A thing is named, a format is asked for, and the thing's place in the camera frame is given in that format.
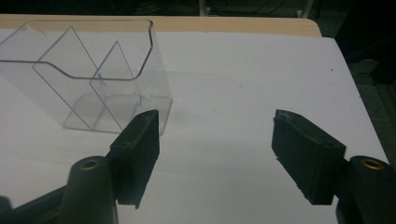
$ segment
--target white tabletop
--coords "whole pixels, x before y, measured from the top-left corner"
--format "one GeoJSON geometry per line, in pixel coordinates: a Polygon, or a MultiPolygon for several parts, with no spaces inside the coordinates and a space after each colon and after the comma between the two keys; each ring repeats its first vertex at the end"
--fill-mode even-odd
{"type": "MultiPolygon", "coordinates": [[[[6,37],[9,30],[0,30],[6,37]]],[[[276,109],[299,113],[347,146],[387,161],[335,41],[157,33],[174,103],[140,208],[120,223],[336,223],[313,206],[271,149],[276,109]]],[[[13,206],[64,185],[115,134],[67,131],[0,76],[0,195],[13,206]]]]}

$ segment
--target clear plastic organizer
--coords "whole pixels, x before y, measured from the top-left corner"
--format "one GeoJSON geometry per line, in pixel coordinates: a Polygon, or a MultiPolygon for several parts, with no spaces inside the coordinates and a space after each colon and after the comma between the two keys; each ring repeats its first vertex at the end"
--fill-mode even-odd
{"type": "Polygon", "coordinates": [[[0,43],[0,73],[64,128],[120,133],[172,105],[151,21],[30,21],[0,43]]]}

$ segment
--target white table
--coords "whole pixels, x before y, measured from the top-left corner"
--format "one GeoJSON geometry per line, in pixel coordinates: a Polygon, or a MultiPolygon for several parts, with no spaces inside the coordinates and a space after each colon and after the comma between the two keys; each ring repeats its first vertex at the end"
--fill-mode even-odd
{"type": "MultiPolygon", "coordinates": [[[[9,30],[0,30],[4,38],[9,30]]],[[[276,109],[299,113],[347,146],[387,161],[334,40],[158,33],[174,104],[138,210],[120,223],[336,223],[312,206],[271,149],[276,109]]],[[[115,134],[63,130],[0,76],[0,194],[13,206],[66,183],[115,134]]]]}

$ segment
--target acrylic holder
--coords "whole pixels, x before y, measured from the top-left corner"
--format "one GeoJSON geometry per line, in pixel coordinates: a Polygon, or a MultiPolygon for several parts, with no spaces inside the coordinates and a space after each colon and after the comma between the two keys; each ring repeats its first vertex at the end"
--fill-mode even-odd
{"type": "Polygon", "coordinates": [[[172,105],[151,21],[31,21],[0,44],[0,73],[64,128],[120,133],[172,105]]]}

